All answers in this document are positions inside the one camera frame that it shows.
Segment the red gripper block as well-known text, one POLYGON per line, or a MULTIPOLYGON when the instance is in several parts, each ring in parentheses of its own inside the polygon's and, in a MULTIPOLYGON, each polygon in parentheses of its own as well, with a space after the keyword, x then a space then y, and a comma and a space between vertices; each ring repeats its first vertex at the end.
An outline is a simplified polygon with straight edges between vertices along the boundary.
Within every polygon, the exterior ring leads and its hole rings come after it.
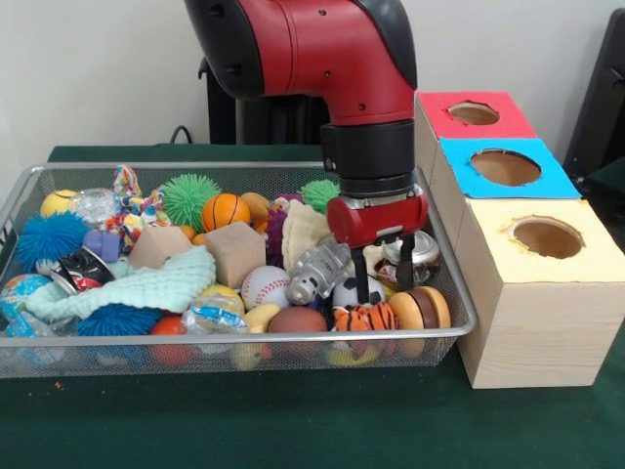
POLYGON ((357 301, 369 301, 369 286, 364 246, 380 239, 401 237, 396 279, 400 288, 413 286, 412 252, 414 234, 425 224, 429 203, 423 193, 382 202, 339 196, 326 208, 326 220, 339 243, 352 249, 357 301))

